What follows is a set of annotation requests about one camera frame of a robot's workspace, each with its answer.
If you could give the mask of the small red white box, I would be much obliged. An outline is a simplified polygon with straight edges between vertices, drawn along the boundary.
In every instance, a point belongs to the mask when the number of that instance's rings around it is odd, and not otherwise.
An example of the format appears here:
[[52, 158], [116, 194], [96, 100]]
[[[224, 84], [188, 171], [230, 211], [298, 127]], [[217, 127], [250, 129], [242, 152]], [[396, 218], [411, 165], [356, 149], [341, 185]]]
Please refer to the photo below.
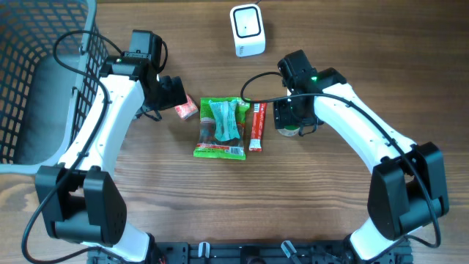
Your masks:
[[174, 107], [176, 113], [182, 120], [186, 120], [189, 117], [199, 112], [199, 107], [193, 101], [191, 96], [186, 95], [186, 99], [187, 99], [186, 103]]

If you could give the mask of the green candy bag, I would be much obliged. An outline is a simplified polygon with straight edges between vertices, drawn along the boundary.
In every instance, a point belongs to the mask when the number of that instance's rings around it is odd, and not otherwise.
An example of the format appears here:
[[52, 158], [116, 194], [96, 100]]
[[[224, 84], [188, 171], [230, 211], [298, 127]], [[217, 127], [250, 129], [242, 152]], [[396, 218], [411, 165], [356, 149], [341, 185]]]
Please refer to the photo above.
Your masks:
[[[210, 109], [209, 101], [237, 101], [235, 117], [237, 129], [240, 134], [239, 139], [232, 139], [227, 142], [220, 142], [215, 138], [215, 118]], [[245, 114], [250, 109], [250, 104], [239, 97], [227, 98], [202, 98], [200, 108], [200, 136], [199, 142], [193, 151], [193, 156], [197, 158], [226, 158], [234, 160], [245, 160], [244, 130]]]

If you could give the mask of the red snack stick packet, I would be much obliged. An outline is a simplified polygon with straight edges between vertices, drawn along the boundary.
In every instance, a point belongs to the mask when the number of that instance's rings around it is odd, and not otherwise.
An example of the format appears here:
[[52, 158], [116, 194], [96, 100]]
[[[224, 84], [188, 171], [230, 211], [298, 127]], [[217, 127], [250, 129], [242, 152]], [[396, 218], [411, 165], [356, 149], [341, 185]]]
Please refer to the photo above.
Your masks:
[[253, 152], [262, 151], [262, 136], [265, 127], [265, 116], [266, 116], [267, 104], [266, 103], [255, 103], [254, 104], [254, 115], [253, 124], [251, 129], [251, 139], [249, 144], [249, 150]]

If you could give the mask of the green lid jar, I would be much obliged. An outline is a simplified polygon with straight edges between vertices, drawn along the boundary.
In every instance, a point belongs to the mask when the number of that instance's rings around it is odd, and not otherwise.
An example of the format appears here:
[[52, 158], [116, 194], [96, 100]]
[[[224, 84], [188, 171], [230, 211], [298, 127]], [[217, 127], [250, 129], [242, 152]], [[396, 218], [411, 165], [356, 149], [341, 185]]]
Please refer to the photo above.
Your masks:
[[278, 129], [277, 131], [278, 131], [282, 136], [291, 137], [291, 136], [296, 136], [296, 135], [298, 135], [299, 130], [300, 130], [300, 128], [299, 128], [298, 126], [288, 125], [288, 126], [285, 126], [284, 128]]

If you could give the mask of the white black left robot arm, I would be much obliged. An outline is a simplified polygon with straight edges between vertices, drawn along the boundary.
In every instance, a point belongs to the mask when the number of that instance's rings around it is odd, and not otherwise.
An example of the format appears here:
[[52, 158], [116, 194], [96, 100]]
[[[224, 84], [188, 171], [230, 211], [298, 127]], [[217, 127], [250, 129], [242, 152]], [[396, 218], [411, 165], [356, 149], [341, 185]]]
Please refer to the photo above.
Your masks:
[[181, 79], [162, 75], [167, 58], [161, 37], [134, 30], [127, 51], [86, 75], [100, 91], [83, 126], [59, 162], [41, 166], [35, 176], [40, 203], [33, 216], [43, 219], [49, 237], [116, 263], [165, 262], [154, 237], [128, 222], [112, 175], [136, 115], [160, 121], [162, 111], [187, 101]]

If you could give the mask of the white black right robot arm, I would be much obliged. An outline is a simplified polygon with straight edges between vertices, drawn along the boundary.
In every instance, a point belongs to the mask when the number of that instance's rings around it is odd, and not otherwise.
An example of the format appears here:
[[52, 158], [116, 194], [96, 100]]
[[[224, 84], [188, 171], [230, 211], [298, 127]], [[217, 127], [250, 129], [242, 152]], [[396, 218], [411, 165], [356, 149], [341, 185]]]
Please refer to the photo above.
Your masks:
[[317, 71], [304, 51], [287, 54], [277, 67], [286, 99], [273, 104], [279, 131], [332, 127], [365, 163], [371, 183], [365, 223], [347, 239], [357, 261], [370, 263], [400, 246], [428, 224], [441, 242], [437, 220], [448, 213], [443, 154], [394, 130], [355, 94], [337, 70]]

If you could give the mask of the teal packet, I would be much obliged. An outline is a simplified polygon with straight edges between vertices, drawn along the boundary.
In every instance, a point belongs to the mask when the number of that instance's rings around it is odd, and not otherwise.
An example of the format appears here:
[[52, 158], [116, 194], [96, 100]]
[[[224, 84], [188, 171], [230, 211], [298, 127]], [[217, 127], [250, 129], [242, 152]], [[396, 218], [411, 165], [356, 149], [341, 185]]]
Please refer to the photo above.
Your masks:
[[235, 110], [237, 101], [209, 101], [210, 109], [215, 118], [215, 138], [220, 142], [239, 139]]

